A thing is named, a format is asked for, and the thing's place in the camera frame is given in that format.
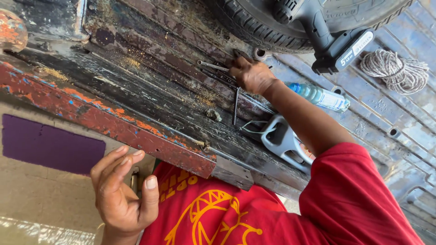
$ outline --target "fingernail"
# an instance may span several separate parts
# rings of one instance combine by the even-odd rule
[[[145,188],[147,189],[154,189],[157,186],[157,179],[156,177],[153,177],[151,179],[148,179],[145,181]]]
[[[123,149],[124,149],[124,146],[120,146],[118,149],[116,149],[115,152],[120,152],[120,151],[122,151]]]
[[[121,162],[120,165],[123,165],[123,164],[127,163],[128,161],[130,161],[130,158],[126,157],[123,159],[123,161]]]
[[[142,153],[142,150],[138,150],[138,151],[135,152],[133,155],[136,156],[136,155],[139,155],[139,154],[141,154],[141,153]]]

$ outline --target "red t-shirt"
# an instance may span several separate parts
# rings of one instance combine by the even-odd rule
[[[338,144],[313,162],[301,215],[259,186],[243,191],[167,163],[155,175],[159,215],[141,245],[423,244],[356,144]]]

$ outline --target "sleeve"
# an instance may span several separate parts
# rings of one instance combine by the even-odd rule
[[[365,148],[340,143],[313,162],[301,215],[330,244],[423,244]]]

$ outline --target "purple panel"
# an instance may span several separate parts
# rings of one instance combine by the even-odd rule
[[[49,125],[3,114],[3,155],[75,174],[89,174],[106,143]]]

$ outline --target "yellow graphic print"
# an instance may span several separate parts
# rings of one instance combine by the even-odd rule
[[[229,202],[230,205],[228,208],[218,206],[219,203],[224,202],[224,201]],[[202,203],[206,204],[206,206],[203,208],[200,208],[200,206],[203,206],[203,205],[201,205]],[[225,222],[222,222],[221,225],[216,230],[216,232],[210,238],[206,234],[206,231],[204,230],[203,225],[200,222],[200,218],[202,217],[203,214],[205,214],[208,210],[211,210],[211,209],[218,209],[218,210],[223,210],[223,211],[233,209],[233,210],[235,210],[236,214],[238,215],[238,220],[237,220],[236,224],[232,227],[229,227]],[[246,238],[247,238],[248,233],[256,232],[258,235],[262,234],[261,229],[253,228],[252,226],[241,222],[241,217],[244,216],[245,214],[247,214],[248,212],[241,213],[239,211],[239,200],[236,197],[233,197],[233,196],[229,195],[228,193],[220,191],[220,190],[208,190],[208,191],[202,193],[200,196],[198,196],[194,201],[192,201],[192,203],[182,213],[177,224],[173,227],[173,229],[170,231],[170,233],[168,233],[168,235],[165,237],[165,241],[167,241],[167,245],[169,245],[169,244],[174,245],[175,244],[177,228],[179,227],[179,224],[182,221],[183,217],[188,212],[189,212],[190,221],[193,224],[192,225],[192,241],[193,241],[194,245],[206,245],[206,244],[211,245],[214,242],[218,232],[226,231],[226,234],[225,234],[223,240],[221,241],[221,245],[223,245],[227,241],[231,232],[235,228],[237,228],[238,226],[243,226],[243,227],[247,228],[247,230],[245,230],[244,234],[242,235],[242,244],[241,245],[247,245]]]

